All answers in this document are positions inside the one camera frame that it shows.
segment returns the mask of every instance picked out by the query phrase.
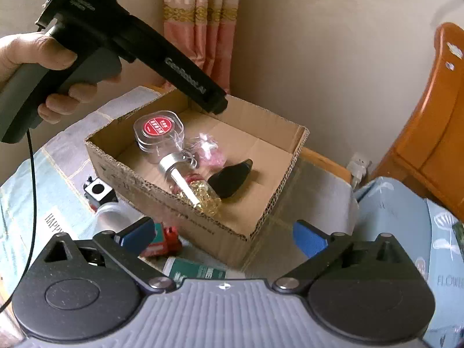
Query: red lid label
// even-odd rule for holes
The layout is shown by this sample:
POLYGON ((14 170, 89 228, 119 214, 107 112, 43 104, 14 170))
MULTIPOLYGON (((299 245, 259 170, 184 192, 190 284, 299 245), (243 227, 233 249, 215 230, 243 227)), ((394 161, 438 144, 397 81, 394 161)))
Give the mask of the red lid label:
POLYGON ((174 122, 165 116, 156 116, 145 123, 143 130, 149 136, 161 136, 168 133, 174 122))

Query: clear plastic container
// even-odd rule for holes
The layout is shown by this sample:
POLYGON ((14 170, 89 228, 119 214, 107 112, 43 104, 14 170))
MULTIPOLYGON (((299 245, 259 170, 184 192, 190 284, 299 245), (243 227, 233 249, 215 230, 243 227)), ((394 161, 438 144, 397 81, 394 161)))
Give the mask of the clear plastic container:
POLYGON ((166 177, 171 192, 195 209, 215 216, 221 199, 206 180, 195 171, 196 160, 187 151, 171 153, 159 163, 159 170, 166 177))
POLYGON ((135 137, 148 161, 159 163, 168 154, 184 148, 184 125, 172 111, 157 111, 134 123, 135 137))
POLYGON ((93 235, 105 230, 118 233, 142 217, 142 213, 126 203, 113 201, 105 203, 95 214, 93 235))

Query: beige wall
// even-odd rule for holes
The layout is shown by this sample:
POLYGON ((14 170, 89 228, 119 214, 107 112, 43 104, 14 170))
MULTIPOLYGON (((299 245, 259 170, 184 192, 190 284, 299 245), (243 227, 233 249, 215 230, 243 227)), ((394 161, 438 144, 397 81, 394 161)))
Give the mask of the beige wall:
POLYGON ((312 149, 374 163, 419 100, 462 0, 240 0, 232 92, 307 126, 312 149))
MULTIPOLYGON (((34 23, 41 13, 44 2, 45 0, 0 0, 0 36, 36 31, 37 27, 34 23)), ((162 0, 118 0, 118 2, 131 14, 141 18, 155 29, 162 29, 162 0)), ((124 63, 123 67, 122 81, 117 85, 101 84, 98 98, 94 103, 82 105, 76 114, 66 117, 55 126, 42 123, 34 129, 32 131, 34 148, 37 150, 56 133, 96 110, 110 99, 124 94, 135 86, 161 81, 155 72, 140 62, 124 63)), ((0 143, 0 153, 2 153, 0 155, 0 184, 2 184, 29 156, 27 141, 24 139, 14 145, 0 143)))

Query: orange wooden furniture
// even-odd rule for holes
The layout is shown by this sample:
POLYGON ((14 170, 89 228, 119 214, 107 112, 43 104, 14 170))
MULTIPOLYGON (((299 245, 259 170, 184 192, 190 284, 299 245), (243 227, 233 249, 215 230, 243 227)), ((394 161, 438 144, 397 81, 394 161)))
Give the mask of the orange wooden furniture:
POLYGON ((370 179, 398 179, 464 221, 464 31, 441 25, 435 51, 421 100, 370 179))

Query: finger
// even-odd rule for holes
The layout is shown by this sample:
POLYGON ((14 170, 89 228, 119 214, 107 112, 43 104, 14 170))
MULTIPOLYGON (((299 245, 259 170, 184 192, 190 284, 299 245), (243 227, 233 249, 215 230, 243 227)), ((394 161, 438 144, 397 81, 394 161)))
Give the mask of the finger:
POLYGON ((66 69, 77 55, 56 39, 41 33, 9 35, 0 39, 0 62, 4 69, 16 70, 23 63, 38 63, 53 70, 66 69))
POLYGON ((71 115, 79 105, 79 101, 68 95, 50 94, 45 105, 52 111, 61 115, 71 115))
POLYGON ((120 73, 120 74, 118 74, 118 75, 116 75, 114 77, 107 78, 105 81, 106 82, 111 82, 111 83, 118 83, 118 82, 121 81, 121 79, 122 79, 122 77, 121 77, 121 73, 120 73))
POLYGON ((97 86, 84 83, 78 83, 69 88, 68 92, 71 98, 82 103, 89 103, 97 94, 97 86))
POLYGON ((49 122, 51 124, 56 124, 58 123, 61 118, 62 118, 62 115, 55 112, 55 111, 52 111, 50 110, 46 105, 45 103, 42 103, 39 108, 37 109, 37 112, 39 113, 39 116, 45 120, 46 122, 49 122))

